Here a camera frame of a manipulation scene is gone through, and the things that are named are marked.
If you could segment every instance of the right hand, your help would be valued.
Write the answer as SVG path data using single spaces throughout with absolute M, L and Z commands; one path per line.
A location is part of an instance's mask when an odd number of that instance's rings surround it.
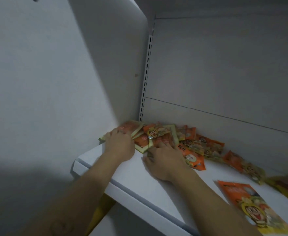
M 173 149 L 169 143 L 160 142 L 158 147 L 149 148 L 152 158 L 143 157 L 143 161 L 150 173 L 164 181 L 173 182 L 176 176 L 187 170 L 192 170 L 184 160 L 179 149 Z

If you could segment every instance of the left hand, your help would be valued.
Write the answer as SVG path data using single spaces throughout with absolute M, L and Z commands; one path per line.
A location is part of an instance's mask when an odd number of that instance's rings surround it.
M 131 133 L 124 134 L 117 129 L 114 129 L 111 135 L 108 132 L 106 134 L 105 153 L 120 162 L 130 160 L 135 153 L 135 144 L 131 138 Z

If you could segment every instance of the white shelving unit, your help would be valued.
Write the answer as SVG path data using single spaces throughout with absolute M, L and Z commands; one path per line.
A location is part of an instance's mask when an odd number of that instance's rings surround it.
M 269 176 L 288 173 L 288 6 L 157 13 L 140 97 L 140 121 L 196 126 Z M 102 152 L 81 155 L 73 170 L 83 174 Z M 180 196 L 141 157 L 118 168 L 106 193 L 165 235 L 198 235 Z M 248 183 L 288 222 L 288 199 L 270 186 L 206 168 L 197 173 L 223 199 L 216 180 Z

